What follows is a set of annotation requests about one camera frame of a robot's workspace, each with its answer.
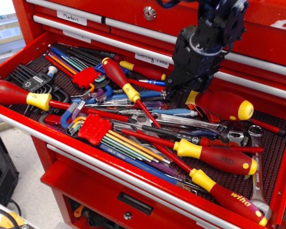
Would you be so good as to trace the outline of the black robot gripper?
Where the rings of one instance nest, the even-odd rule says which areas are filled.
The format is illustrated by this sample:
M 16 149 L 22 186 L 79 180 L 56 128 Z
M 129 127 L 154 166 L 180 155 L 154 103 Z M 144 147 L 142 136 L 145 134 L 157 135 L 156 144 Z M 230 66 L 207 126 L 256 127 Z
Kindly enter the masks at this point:
M 190 25 L 180 31 L 173 52 L 174 70 L 165 80 L 163 98 L 183 108 L 191 90 L 208 89 L 218 70 L 224 29 L 223 25 Z

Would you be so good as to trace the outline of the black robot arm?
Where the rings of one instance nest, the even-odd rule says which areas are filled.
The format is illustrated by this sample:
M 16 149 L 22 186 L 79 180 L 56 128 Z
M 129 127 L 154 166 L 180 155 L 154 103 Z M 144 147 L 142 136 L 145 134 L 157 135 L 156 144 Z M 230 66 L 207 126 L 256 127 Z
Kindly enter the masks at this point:
M 165 80 L 162 94 L 178 108 L 184 107 L 190 92 L 204 93 L 225 59 L 223 48 L 232 50 L 241 40 L 246 0 L 201 0 L 197 25 L 184 27 L 177 37 L 172 60 L 174 69 Z

